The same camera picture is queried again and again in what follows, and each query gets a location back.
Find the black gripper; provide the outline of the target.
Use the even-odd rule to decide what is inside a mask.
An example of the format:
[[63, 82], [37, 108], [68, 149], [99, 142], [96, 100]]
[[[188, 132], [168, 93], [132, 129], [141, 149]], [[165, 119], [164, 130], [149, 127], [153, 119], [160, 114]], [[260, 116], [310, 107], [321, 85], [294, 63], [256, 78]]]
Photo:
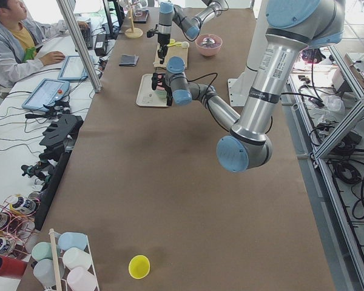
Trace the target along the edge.
[[167, 45], [170, 43], [170, 33], [169, 32], [164, 33], [155, 28], [152, 28], [146, 32], [146, 36], [148, 38], [151, 38], [155, 35], [157, 35], [157, 43], [159, 43], [159, 47], [157, 49], [157, 56], [159, 59], [159, 63], [163, 64], [169, 48]]
[[[152, 73], [152, 77], [151, 77], [151, 88], [152, 90], [156, 90], [156, 86], [157, 86], [157, 75], [158, 74], [161, 74], [161, 73], [158, 73], [158, 72], [154, 72]], [[172, 106], [172, 103], [173, 103], [173, 97], [172, 97], [172, 91], [171, 91], [171, 88], [169, 85], [166, 84], [166, 74], [164, 74], [164, 89], [165, 91], [167, 91], [167, 99], [166, 99], [166, 105], [167, 106]]]

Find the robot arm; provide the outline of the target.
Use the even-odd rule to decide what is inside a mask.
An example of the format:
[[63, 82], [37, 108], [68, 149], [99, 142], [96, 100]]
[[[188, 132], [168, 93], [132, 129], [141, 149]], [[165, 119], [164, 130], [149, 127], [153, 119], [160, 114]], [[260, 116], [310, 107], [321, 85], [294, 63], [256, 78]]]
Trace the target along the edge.
[[188, 41], [194, 41], [198, 38], [205, 22], [219, 17], [229, 9], [228, 2], [223, 0], [203, 1], [203, 3], [206, 4], [206, 8], [192, 18], [185, 14], [179, 5], [169, 1], [160, 3], [158, 23], [154, 28], [147, 31], [148, 38], [157, 35], [159, 45], [157, 55], [160, 64], [164, 63], [167, 55], [167, 45], [171, 39], [172, 24], [176, 24], [182, 30], [183, 35]]
[[230, 172], [243, 172], [270, 160], [272, 144], [266, 135], [266, 128], [293, 65], [302, 50], [326, 47], [341, 41], [345, 2], [262, 3], [256, 28], [264, 30], [268, 43], [241, 113], [224, 102], [210, 84], [188, 80], [182, 58], [166, 58], [173, 25], [179, 26], [184, 36], [193, 41], [198, 38], [202, 26], [220, 16], [225, 6], [225, 1], [207, 1], [203, 11], [188, 17], [180, 6], [161, 3], [158, 24], [147, 32], [147, 36], [157, 36], [157, 54], [166, 65], [166, 71], [153, 73], [152, 88], [165, 89], [168, 105], [200, 101], [227, 131], [227, 135], [217, 144], [219, 163]]

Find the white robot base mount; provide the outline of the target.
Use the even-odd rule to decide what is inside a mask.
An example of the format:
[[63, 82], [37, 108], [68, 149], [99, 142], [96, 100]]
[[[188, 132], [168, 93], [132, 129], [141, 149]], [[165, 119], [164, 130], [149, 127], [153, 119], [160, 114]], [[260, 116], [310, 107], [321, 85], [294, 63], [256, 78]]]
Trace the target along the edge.
[[244, 72], [237, 79], [228, 79], [229, 102], [232, 107], [245, 105], [249, 89], [257, 75], [257, 70], [265, 53], [268, 44], [265, 37], [268, 28], [266, 20], [267, 4], [267, 0], [261, 2]]

